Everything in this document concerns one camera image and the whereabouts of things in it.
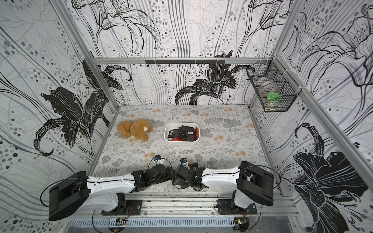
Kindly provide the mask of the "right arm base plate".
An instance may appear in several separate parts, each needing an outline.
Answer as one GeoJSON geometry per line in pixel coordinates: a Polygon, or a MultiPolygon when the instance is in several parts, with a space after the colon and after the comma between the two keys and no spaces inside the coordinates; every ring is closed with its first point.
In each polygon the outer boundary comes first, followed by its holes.
{"type": "Polygon", "coordinates": [[[256,215],[257,208],[253,203],[247,208],[241,208],[233,204],[229,199],[218,199],[215,208],[218,209],[220,215],[256,215]]]}

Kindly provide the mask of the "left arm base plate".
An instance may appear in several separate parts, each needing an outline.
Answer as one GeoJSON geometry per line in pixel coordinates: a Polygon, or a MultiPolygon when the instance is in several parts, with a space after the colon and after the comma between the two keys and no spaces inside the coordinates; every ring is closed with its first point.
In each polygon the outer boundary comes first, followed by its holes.
{"type": "Polygon", "coordinates": [[[119,201],[112,211],[101,211],[103,216],[138,216],[142,208],[142,200],[119,201]]]}

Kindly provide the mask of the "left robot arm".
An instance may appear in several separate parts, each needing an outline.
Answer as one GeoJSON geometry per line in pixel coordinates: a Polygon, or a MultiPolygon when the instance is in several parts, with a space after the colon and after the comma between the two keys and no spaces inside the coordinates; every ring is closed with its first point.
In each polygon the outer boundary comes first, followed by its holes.
{"type": "Polygon", "coordinates": [[[158,164],[117,177],[92,177],[78,172],[49,190],[49,220],[57,221],[80,211],[100,211],[104,216],[138,216],[141,200],[127,200],[125,195],[169,181],[173,169],[158,164]]]}

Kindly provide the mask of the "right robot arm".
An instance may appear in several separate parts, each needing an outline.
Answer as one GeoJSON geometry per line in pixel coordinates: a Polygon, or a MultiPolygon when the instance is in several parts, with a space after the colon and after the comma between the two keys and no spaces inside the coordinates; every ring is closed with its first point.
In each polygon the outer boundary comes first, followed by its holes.
{"type": "Polygon", "coordinates": [[[231,169],[186,168],[179,165],[173,172],[172,183],[181,189],[191,187],[195,191],[212,187],[234,188],[232,206],[241,209],[257,203],[274,204],[274,175],[252,163],[243,161],[231,169]]]}

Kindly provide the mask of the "black tea bag sachet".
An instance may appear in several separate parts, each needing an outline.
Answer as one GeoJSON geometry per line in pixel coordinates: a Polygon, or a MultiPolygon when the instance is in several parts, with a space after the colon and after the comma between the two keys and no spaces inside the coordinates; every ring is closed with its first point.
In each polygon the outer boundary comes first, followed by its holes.
{"type": "Polygon", "coordinates": [[[177,129],[171,129],[167,139],[177,142],[194,142],[197,140],[196,129],[182,125],[177,129]]]}

